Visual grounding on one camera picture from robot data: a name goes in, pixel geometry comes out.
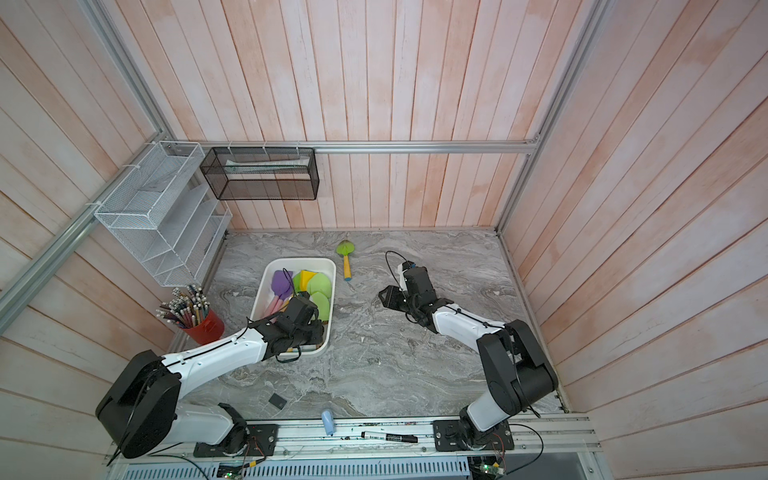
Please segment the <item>olive green pointed shovel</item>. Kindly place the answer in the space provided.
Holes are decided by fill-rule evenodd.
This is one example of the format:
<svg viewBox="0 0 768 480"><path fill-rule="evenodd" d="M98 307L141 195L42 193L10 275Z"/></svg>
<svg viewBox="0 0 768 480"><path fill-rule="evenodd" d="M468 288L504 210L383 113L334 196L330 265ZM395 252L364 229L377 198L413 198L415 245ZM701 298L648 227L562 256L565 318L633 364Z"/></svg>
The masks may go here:
<svg viewBox="0 0 768 480"><path fill-rule="evenodd" d="M316 273L307 283L307 292L310 295L321 293L330 298L333 293L333 283L327 275Z"/></svg>

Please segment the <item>green shovel yellow handle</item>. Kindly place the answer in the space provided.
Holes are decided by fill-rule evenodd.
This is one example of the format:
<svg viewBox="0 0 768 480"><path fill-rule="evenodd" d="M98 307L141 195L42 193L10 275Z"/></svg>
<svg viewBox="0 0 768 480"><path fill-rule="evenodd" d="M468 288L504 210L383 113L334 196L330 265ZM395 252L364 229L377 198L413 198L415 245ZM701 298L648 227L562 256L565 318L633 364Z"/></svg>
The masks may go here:
<svg viewBox="0 0 768 480"><path fill-rule="evenodd" d="M355 245L349 240L341 241L336 247L336 253L343 260L343 277L345 281L352 279L350 256L355 251Z"/></svg>

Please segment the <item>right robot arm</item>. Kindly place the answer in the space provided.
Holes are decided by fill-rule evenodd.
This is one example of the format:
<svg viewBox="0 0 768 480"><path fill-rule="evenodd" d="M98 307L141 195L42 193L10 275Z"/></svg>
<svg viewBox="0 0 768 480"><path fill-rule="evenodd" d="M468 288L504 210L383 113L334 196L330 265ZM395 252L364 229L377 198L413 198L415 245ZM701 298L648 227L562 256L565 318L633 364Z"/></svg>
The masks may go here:
<svg viewBox="0 0 768 480"><path fill-rule="evenodd" d="M502 447L510 444L504 434L507 420L557 390L555 370L526 322L486 319L440 298L425 267L402 262L397 267L397 284L381 290L379 299L410 322L479 355L486 388L462 408L458 420L434 423L438 450L480 449L494 440Z"/></svg>

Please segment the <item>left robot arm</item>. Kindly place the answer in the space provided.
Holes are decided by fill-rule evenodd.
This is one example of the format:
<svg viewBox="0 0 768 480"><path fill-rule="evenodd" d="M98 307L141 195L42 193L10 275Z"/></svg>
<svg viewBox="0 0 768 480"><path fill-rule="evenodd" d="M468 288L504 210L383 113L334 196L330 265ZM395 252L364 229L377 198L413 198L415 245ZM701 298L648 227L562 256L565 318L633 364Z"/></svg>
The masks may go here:
<svg viewBox="0 0 768 480"><path fill-rule="evenodd" d="M242 453L249 428L231 405L186 406L196 388L245 365L282 359L292 348L318 343L324 334L320 308L301 293L283 309L249 320L240 331L195 349L159 356L135 355L99 402L96 418L127 459L166 443L202 443L226 456Z"/></svg>

